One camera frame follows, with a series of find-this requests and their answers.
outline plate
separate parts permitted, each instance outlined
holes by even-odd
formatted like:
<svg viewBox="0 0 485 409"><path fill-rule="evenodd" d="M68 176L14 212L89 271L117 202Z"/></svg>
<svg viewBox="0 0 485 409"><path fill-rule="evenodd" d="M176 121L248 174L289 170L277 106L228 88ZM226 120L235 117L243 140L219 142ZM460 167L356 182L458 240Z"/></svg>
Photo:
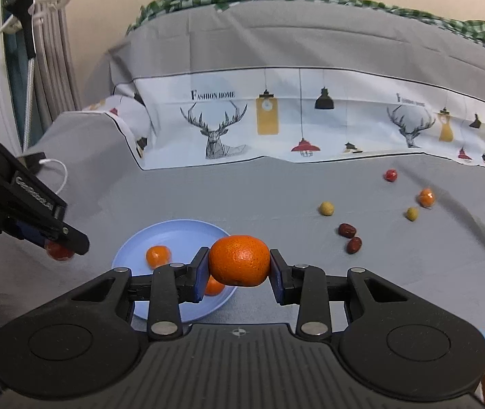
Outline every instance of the plate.
<svg viewBox="0 0 485 409"><path fill-rule="evenodd" d="M229 234L210 223L195 219L171 219L146 227L127 240L116 254L112 268L127 267L132 275L149 275L153 269L146 262L146 251L151 246L167 246L172 253L173 263L189 264L197 251L211 247L221 237ZM205 296L200 303L180 304L182 323L203 318L224 305L235 292L236 287L225 286L216 296ZM135 302L134 314L148 319L150 302Z"/></svg>

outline white cable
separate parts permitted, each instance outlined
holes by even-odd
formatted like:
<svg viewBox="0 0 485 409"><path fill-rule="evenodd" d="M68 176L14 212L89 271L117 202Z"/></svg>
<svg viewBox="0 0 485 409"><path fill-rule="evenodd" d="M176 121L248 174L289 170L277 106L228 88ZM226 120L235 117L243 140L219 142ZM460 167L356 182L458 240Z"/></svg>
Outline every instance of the white cable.
<svg viewBox="0 0 485 409"><path fill-rule="evenodd" d="M34 58L29 60L29 71L26 78L25 129L22 136L23 153L29 148L30 123L32 120L32 94L34 91Z"/></svg>
<svg viewBox="0 0 485 409"><path fill-rule="evenodd" d="M44 158L40 160L38 163L40 163L41 165L44 165L46 163L58 163L64 169L64 180L62 181L61 187L59 187L55 192L55 194L58 195L59 192L64 189L64 187L66 186L66 181L68 181L69 179L69 170L66 168L66 165L61 160L57 160L55 158Z"/></svg>

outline yellow ball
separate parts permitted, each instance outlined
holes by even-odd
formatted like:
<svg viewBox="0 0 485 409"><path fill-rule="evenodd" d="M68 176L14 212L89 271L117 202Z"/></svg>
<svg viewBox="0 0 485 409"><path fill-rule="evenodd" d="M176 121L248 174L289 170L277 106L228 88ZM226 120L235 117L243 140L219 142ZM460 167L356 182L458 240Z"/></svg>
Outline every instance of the yellow ball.
<svg viewBox="0 0 485 409"><path fill-rule="evenodd" d="M335 212L335 206L333 205L333 203L325 201L320 205L320 208L318 210L322 215L330 216L333 215L333 212Z"/></svg>
<svg viewBox="0 0 485 409"><path fill-rule="evenodd" d="M419 218L419 209L408 208L407 212L405 212L405 217L411 221L415 221L417 218Z"/></svg>

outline green and white checkered cloth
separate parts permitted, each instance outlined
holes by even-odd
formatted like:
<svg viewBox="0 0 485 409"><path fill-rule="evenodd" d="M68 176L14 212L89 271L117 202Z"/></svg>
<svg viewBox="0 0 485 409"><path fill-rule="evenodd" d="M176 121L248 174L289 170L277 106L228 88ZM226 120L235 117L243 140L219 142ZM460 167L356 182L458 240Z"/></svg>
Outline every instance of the green and white checkered cloth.
<svg viewBox="0 0 485 409"><path fill-rule="evenodd" d="M162 14L176 12L183 9L189 9L192 7L216 5L218 11L225 11L232 5L243 1L254 1L254 0L154 0L149 3L146 7L142 6L140 8L140 16L136 21L129 26L127 29L127 34L145 21L156 18ZM476 43L485 46L485 21L481 20L466 20L459 21L450 18L442 18L435 16L429 12L418 11L415 9L405 9L398 6L388 6L385 3L380 3L372 0L303 0L303 1L321 1L324 3L335 3L345 6L356 6L356 7L368 7L371 9L376 9L388 13L393 13L400 17L412 18L422 23L432 24L441 29L446 29L454 34L462 35L468 40L472 40Z"/></svg>

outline red date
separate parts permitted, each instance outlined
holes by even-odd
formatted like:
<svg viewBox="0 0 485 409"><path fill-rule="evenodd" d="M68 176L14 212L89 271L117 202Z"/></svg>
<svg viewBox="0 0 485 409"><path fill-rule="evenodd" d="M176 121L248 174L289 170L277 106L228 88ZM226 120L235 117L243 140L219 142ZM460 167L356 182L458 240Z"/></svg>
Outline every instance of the red date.
<svg viewBox="0 0 485 409"><path fill-rule="evenodd" d="M348 223L341 223L337 232L343 237L353 238L356 235L356 228Z"/></svg>
<svg viewBox="0 0 485 409"><path fill-rule="evenodd" d="M347 244L347 253L355 254L362 247L362 239L360 237L352 238Z"/></svg>

